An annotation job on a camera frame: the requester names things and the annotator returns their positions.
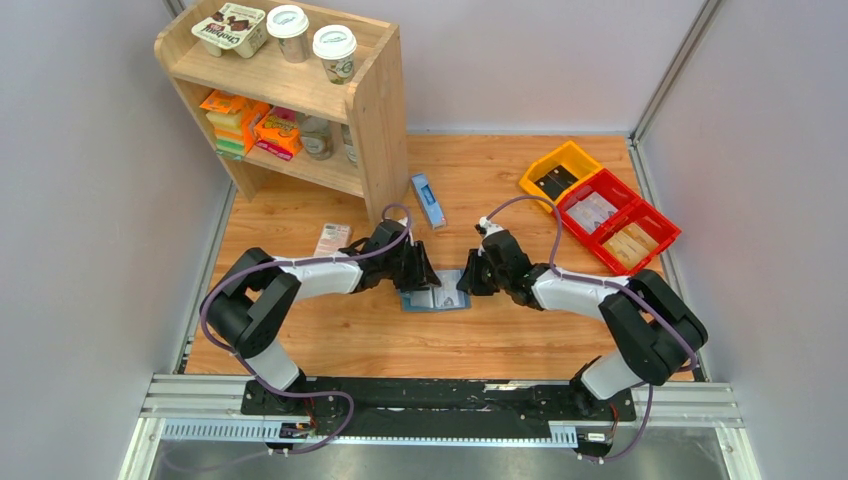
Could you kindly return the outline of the blue leather card holder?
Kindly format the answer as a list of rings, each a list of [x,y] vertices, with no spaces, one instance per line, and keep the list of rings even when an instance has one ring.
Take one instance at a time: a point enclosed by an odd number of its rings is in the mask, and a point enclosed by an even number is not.
[[[471,297],[458,290],[457,285],[464,273],[463,269],[437,270],[440,286],[430,286],[426,290],[398,292],[401,309],[404,312],[447,312],[471,308]]]

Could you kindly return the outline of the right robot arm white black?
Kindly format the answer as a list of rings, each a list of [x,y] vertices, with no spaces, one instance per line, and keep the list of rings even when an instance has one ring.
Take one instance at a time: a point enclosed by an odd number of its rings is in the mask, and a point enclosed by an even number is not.
[[[481,244],[469,251],[458,288],[471,296],[506,293],[520,306],[566,311],[602,321],[615,351],[584,365],[573,377],[573,410],[592,419],[611,397],[645,383],[661,386],[694,365],[708,341],[700,319],[655,271],[600,277],[534,263],[516,238],[497,224],[477,226]]]

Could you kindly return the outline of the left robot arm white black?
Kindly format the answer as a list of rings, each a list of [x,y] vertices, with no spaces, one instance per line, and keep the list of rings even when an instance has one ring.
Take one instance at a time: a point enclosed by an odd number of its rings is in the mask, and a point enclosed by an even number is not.
[[[364,292],[390,281],[400,292],[423,291],[441,281],[422,241],[408,225],[384,219],[373,233],[326,256],[273,257],[247,250],[203,300],[200,326],[268,387],[267,401],[285,415],[306,399],[300,368],[278,333],[298,301]]]

